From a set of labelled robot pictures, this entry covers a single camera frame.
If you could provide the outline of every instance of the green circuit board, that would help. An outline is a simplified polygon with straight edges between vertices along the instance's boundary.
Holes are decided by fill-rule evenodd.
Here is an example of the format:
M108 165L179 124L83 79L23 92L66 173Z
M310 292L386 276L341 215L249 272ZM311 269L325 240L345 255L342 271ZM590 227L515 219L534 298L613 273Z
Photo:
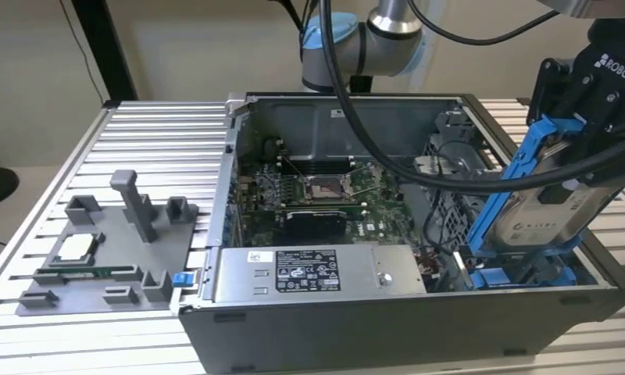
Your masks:
M398 182L378 165L355 162L343 174L283 175L271 164L250 170L253 174L241 181L245 245L277 245L289 213L335 213L346 224L343 235L329 240L329 245L418 246Z

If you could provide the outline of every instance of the motherboard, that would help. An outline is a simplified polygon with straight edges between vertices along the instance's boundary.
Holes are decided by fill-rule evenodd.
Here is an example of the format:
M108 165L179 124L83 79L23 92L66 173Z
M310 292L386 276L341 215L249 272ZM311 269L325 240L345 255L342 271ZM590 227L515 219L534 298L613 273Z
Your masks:
M279 158L243 166L245 246L374 242L419 246L394 176L371 162Z

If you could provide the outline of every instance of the aluminum slat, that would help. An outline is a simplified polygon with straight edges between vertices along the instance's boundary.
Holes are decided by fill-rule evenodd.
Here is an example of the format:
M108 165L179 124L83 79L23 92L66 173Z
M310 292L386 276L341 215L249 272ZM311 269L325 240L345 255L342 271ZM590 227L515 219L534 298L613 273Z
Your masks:
M513 140L521 141L527 131L527 107L514 99L481 102ZM190 196L188 201L199 206L191 249L202 249L216 183L216 157L223 147L220 134L210 133L222 127L223 103L123 102L107 119L100 136L87 146L84 162L50 203L44 218L31 228L2 274L24 276L40 264L54 246L51 236L63 228L63 204L72 195L95 194L100 205L120 204L107 187L116 167L135 167L136 186L156 198L154 204L162 204L170 195ZM609 203L589 229L625 268L623 198ZM186 269L200 266L204 256L204 251L190 251ZM168 311L18 317L11 298L16 298L28 283L27 279L0 278L0 373L202 373L179 322ZM606 321L573 327L534 357L347 370L342 374L385 372L625 373L625 307Z

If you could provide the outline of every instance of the robotiq logo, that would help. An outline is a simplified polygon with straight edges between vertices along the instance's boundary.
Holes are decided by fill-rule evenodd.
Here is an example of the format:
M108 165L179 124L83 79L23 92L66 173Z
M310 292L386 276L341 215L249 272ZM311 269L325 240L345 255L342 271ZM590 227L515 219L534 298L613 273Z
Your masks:
M602 66L625 79L625 65L613 61L606 54L603 54L599 57L599 60L594 63L595 68L601 68Z

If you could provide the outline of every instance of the power supply label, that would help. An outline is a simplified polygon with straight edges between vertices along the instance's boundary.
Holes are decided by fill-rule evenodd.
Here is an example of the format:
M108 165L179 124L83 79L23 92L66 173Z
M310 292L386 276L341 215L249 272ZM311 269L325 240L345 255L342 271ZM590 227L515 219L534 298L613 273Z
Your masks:
M274 268L279 293L341 290L335 250L275 252Z

